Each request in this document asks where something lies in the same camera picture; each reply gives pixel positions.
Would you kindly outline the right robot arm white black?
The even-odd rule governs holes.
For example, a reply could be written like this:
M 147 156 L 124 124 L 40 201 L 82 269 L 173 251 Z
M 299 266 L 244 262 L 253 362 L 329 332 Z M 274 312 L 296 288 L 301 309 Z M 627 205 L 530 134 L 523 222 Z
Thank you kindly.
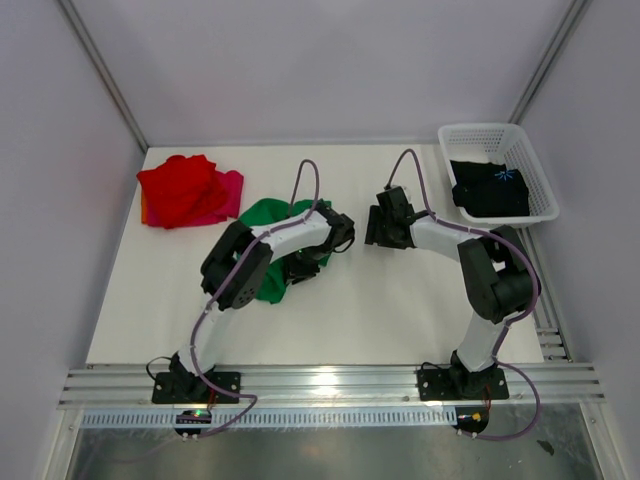
M 387 186 L 370 207 L 365 243 L 428 250 L 459 262 L 472 317 L 450 365 L 434 367 L 421 397 L 480 400 L 504 379 L 498 351 L 511 324 L 529 315 L 540 282 L 515 230 L 486 231 L 417 212 L 400 187 Z

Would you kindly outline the green t shirt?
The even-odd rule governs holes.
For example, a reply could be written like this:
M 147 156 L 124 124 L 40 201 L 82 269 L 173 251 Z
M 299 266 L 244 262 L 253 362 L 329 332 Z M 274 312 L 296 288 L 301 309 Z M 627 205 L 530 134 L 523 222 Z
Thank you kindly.
M 264 226 L 287 219 L 289 212 L 293 215 L 299 215 L 309 209 L 311 204 L 311 199 L 299 200 L 294 203 L 292 209 L 289 209 L 290 204 L 284 200 L 263 198 L 242 213 L 239 220 L 248 227 Z M 289 286 L 285 275 L 285 259 L 280 258 L 272 261 L 256 299 L 272 305 L 280 303 Z

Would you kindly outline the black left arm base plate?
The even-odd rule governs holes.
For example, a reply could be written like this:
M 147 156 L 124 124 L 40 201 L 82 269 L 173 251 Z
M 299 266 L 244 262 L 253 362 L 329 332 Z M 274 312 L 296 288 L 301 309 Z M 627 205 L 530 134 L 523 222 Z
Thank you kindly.
M 206 373 L 208 380 L 234 393 L 240 392 L 241 374 L 239 372 Z M 151 402 L 153 404 L 238 404 L 239 399 L 211 389 L 200 378 L 191 376 L 182 381 L 177 374 L 160 372 L 156 375 Z

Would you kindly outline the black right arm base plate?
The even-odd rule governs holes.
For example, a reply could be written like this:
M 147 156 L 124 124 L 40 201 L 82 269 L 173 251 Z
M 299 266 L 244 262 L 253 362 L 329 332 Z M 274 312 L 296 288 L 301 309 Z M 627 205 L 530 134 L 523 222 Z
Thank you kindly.
M 424 362 L 416 370 L 422 401 L 507 400 L 510 398 L 504 371 L 495 365 L 469 372 L 462 365 L 436 366 Z

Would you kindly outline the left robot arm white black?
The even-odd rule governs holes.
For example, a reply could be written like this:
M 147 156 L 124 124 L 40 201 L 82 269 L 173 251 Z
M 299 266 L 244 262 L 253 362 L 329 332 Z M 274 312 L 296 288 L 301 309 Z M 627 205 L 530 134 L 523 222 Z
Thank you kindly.
M 212 363 L 200 360 L 204 323 L 212 311 L 239 310 L 252 302 L 271 264 L 285 261 L 285 284 L 316 276 L 319 263 L 355 240 L 355 223 L 320 201 L 301 214 L 262 226 L 233 222 L 201 265 L 201 288 L 210 296 L 193 326 L 189 340 L 176 352 L 169 372 L 176 392 L 190 402 L 203 399 L 209 390 Z

